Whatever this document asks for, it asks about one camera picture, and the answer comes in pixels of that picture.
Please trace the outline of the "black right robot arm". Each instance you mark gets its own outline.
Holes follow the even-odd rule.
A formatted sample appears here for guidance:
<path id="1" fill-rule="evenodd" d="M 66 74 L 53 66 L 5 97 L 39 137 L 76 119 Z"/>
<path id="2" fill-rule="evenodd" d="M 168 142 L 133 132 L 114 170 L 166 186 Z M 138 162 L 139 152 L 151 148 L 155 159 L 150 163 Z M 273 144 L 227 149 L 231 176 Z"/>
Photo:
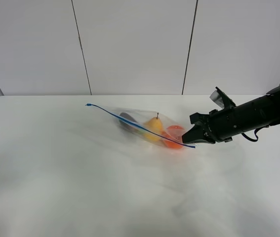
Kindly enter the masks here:
<path id="1" fill-rule="evenodd" d="M 210 99 L 221 109 L 208 114 L 190 115 L 193 127 L 182 135 L 184 144 L 230 142 L 233 136 L 239 134 L 251 142 L 257 142 L 257 137 L 250 138 L 246 132 L 257 133 L 263 128 L 280 124 L 280 86 L 241 105 L 236 105 L 219 88 Z"/>

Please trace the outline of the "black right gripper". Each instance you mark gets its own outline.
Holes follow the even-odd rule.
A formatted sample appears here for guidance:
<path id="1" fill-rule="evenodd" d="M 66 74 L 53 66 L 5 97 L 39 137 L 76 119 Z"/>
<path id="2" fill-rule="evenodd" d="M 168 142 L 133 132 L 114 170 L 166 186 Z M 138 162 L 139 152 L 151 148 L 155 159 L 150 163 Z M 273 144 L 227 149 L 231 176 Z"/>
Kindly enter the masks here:
<path id="1" fill-rule="evenodd" d="M 192 143 L 221 143 L 231 142 L 233 123 L 235 122 L 235 108 L 212 110 L 208 114 L 194 113 L 190 115 L 190 123 L 194 126 L 182 135 L 184 144 Z M 207 129 L 203 129 L 200 124 L 206 124 Z"/>

